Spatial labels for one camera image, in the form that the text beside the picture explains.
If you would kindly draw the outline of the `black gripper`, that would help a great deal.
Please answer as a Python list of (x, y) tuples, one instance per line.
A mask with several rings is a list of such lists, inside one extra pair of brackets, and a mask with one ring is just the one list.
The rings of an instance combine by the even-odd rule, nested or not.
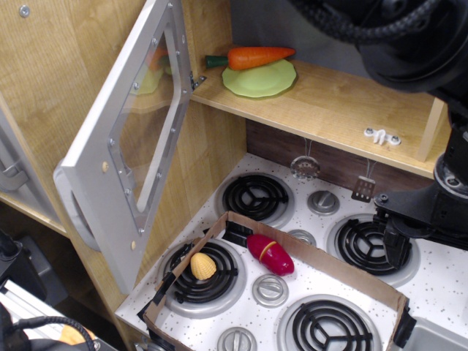
[(383, 227), (388, 263), (400, 269), (409, 256), (410, 239), (425, 239), (467, 249), (467, 152), (448, 151), (434, 169), (434, 183), (374, 198), (375, 219)]

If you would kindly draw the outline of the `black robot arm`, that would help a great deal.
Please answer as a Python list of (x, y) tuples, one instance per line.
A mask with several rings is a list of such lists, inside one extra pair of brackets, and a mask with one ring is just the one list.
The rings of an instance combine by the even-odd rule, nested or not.
[(448, 106), (450, 137), (434, 183), (375, 197), (388, 263), (402, 266), (411, 239), (467, 247), (467, 3), (465, 1), (295, 1), (316, 29), (354, 45), (369, 76)]

